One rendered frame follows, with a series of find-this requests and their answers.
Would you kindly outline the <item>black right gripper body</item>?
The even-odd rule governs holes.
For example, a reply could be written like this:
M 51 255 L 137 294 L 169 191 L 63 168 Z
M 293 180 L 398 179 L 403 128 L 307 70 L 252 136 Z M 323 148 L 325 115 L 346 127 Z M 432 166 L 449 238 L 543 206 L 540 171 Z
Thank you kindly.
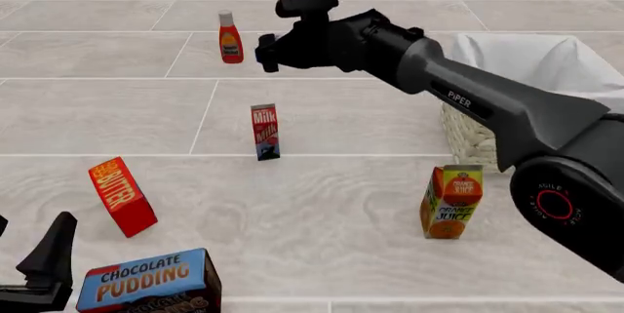
M 279 71 L 279 64 L 276 58 L 275 34 L 263 34 L 258 37 L 258 44 L 254 50 L 255 58 L 261 64 L 264 72 L 273 73 Z

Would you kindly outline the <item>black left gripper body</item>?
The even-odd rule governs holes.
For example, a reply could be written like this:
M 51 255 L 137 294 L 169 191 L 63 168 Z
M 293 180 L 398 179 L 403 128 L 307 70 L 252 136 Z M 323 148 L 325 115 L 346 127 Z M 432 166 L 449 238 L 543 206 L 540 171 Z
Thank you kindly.
M 71 280 L 43 287 L 0 286 L 0 312 L 61 312 L 73 292 Z

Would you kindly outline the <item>milk carton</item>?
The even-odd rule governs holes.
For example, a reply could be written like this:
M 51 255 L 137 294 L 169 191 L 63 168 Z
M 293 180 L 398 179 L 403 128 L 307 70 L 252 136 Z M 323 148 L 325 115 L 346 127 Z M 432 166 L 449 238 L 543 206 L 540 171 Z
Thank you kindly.
M 281 154 L 275 104 L 254 105 L 251 113 L 257 160 L 278 159 Z

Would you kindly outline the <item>pale wicker basket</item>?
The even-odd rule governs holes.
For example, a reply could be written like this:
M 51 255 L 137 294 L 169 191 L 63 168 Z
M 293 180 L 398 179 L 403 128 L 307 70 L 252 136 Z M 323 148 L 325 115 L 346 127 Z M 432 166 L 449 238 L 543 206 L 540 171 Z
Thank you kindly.
M 481 165 L 484 172 L 511 175 L 514 168 L 500 172 L 497 166 L 495 136 L 492 131 L 443 103 L 441 122 L 456 165 Z

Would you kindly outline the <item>white cloth basket liner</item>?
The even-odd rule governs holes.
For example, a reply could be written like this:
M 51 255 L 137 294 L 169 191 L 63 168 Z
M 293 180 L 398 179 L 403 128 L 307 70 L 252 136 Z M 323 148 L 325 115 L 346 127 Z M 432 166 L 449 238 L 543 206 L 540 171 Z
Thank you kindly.
M 460 33 L 448 58 L 624 114 L 624 75 L 571 35 Z

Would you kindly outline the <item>red ketchup bottle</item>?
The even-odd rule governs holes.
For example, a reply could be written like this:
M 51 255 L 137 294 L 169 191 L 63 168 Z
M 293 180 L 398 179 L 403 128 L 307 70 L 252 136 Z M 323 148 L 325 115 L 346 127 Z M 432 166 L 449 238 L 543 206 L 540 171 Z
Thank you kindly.
M 218 43 L 224 63 L 242 63 L 243 44 L 231 11 L 220 11 Z

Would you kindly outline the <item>red butter box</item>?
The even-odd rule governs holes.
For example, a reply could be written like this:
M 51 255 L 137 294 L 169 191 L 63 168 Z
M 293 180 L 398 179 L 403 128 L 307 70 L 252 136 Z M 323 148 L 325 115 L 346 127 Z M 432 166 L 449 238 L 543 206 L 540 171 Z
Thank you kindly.
M 158 219 L 121 157 L 89 169 L 98 197 L 121 232 L 132 238 Z

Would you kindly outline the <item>chocolate pudding box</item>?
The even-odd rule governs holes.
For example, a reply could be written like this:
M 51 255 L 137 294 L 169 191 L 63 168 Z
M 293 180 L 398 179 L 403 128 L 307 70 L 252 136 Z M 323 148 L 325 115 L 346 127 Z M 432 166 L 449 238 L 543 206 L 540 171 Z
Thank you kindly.
M 79 313 L 221 313 L 222 285 L 204 248 L 93 268 Z

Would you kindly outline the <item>orange juice carton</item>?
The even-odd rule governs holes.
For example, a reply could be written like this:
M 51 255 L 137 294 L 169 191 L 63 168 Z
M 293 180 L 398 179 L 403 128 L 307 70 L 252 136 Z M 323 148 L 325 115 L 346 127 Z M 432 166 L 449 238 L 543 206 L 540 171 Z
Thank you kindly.
M 426 239 L 459 239 L 483 197 L 481 165 L 435 167 L 420 204 Z

